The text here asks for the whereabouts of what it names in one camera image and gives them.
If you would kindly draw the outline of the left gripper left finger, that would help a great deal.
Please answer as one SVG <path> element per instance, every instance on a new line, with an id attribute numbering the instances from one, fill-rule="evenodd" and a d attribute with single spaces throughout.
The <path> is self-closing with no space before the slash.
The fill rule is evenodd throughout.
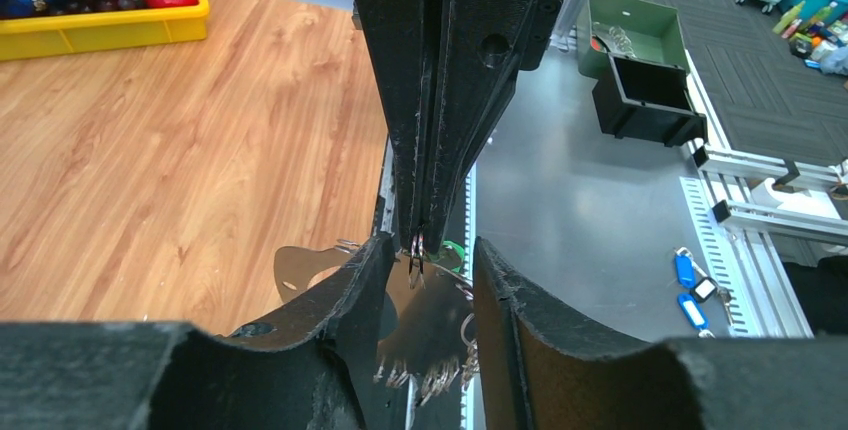
<path id="1" fill-rule="evenodd" d="M 5 429 L 386 429 L 377 344 L 394 263 L 371 237 L 333 275 L 251 323 L 7 322 Z"/>

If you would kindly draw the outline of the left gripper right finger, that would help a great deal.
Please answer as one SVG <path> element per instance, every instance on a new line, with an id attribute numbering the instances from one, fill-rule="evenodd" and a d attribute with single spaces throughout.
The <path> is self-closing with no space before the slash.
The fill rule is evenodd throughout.
<path id="1" fill-rule="evenodd" d="M 473 257 L 490 429 L 843 429 L 843 337 L 649 343 L 565 304 L 487 239 Z"/>

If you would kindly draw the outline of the green key tag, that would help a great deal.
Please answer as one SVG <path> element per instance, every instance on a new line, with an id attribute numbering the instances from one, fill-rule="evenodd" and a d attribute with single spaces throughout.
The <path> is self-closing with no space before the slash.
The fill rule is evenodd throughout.
<path id="1" fill-rule="evenodd" d="M 456 274 L 465 272 L 465 248 L 453 241 L 442 242 L 438 253 L 431 258 L 432 262 Z"/>

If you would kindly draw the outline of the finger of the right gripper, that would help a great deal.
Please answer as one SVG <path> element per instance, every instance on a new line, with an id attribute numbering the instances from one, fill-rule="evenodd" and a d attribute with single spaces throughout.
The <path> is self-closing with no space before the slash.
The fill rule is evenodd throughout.
<path id="1" fill-rule="evenodd" d="M 446 232 L 457 147 L 445 124 L 445 0 L 353 0 L 389 140 L 399 238 L 436 250 Z"/>
<path id="2" fill-rule="evenodd" d="M 419 175 L 419 251 L 438 250 L 455 195 L 512 97 L 539 39 L 533 25 L 562 0 L 441 0 L 429 125 Z"/>

